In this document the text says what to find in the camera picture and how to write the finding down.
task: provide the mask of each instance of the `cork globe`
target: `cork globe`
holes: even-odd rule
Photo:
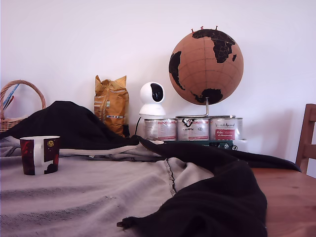
[[[174,48],[169,76],[185,100],[205,105],[229,97],[243,74],[243,57],[238,44],[217,29],[201,29],[185,36]]]

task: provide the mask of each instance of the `table surface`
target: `table surface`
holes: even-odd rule
[[[268,237],[316,237],[316,179],[294,170],[252,170],[268,200]]]

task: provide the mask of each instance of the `white security camera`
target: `white security camera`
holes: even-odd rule
[[[140,89],[140,98],[144,103],[139,114],[144,119],[162,119],[166,112],[161,106],[164,89],[157,82],[148,82]]]

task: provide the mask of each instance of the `wooden chair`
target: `wooden chair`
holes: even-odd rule
[[[296,156],[296,164],[306,173],[308,159],[316,159],[316,145],[312,145],[314,125],[316,122],[316,105],[307,104],[303,119],[300,143]]]

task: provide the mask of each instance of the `black fabric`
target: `black fabric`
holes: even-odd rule
[[[61,148],[68,149],[108,150],[139,143],[115,134],[93,112],[70,101],[55,101],[1,133],[0,139],[52,135],[60,136]]]
[[[193,162],[214,174],[181,189],[157,212],[118,223],[124,229],[136,228],[144,237],[266,237],[267,200],[250,166],[264,163],[299,170],[291,162],[269,156],[187,143],[155,145],[139,139],[155,153]]]
[[[128,124],[123,125],[123,135],[124,135],[124,137],[130,136]]]
[[[156,145],[139,136],[126,139],[111,132],[91,111],[72,102],[56,101],[0,134],[58,135],[61,148],[108,150],[139,141],[161,159],[177,157],[210,170],[215,176],[178,191],[147,217],[128,217],[118,223],[136,228],[143,237],[266,237],[267,200],[251,167],[299,168],[283,159],[196,144]]]

